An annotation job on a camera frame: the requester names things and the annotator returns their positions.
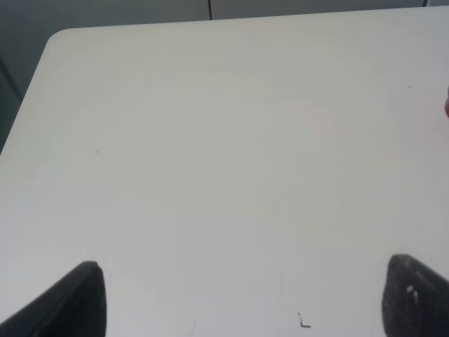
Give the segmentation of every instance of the small mark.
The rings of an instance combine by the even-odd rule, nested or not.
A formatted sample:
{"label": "small mark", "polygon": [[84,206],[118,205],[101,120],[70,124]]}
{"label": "small mark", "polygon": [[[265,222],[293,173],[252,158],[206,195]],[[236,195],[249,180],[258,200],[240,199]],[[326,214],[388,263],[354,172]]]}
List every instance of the small mark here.
{"label": "small mark", "polygon": [[420,272],[416,272],[415,275],[418,276],[421,279],[422,283],[425,283],[426,286],[428,286],[430,289],[432,289],[433,291],[436,290],[435,286],[432,283],[430,283],[429,281],[427,281],[426,278],[424,276],[422,276],[422,274]]}
{"label": "small mark", "polygon": [[300,313],[298,313],[297,314],[299,317],[300,317],[300,323],[301,323],[301,327],[302,328],[311,328],[311,326],[310,325],[302,325],[302,318],[301,318],[301,314]]}
{"label": "small mark", "polygon": [[192,330],[190,331],[189,337],[192,337],[195,331],[195,326],[196,326],[196,321],[194,321],[194,327],[192,328]]}

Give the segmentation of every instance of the white table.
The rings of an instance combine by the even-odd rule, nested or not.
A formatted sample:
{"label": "white table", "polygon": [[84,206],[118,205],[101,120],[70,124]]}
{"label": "white table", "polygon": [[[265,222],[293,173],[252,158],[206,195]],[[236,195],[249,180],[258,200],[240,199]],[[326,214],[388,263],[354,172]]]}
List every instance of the white table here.
{"label": "white table", "polygon": [[391,254],[449,277],[448,84],[449,8],[56,34],[0,156],[0,321],[96,260],[109,337],[383,336]]}

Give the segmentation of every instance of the gray wall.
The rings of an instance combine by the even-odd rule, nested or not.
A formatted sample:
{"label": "gray wall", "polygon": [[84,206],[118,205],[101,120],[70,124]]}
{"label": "gray wall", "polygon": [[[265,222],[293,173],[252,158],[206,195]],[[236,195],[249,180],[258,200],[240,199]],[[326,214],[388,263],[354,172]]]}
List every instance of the gray wall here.
{"label": "gray wall", "polygon": [[6,80],[4,70],[0,71],[0,152],[3,149],[9,130],[13,125],[20,101]]}
{"label": "gray wall", "polygon": [[449,0],[431,0],[430,6],[445,6],[449,5]]}
{"label": "gray wall", "polygon": [[423,3],[424,0],[211,0],[214,19],[420,7]]}

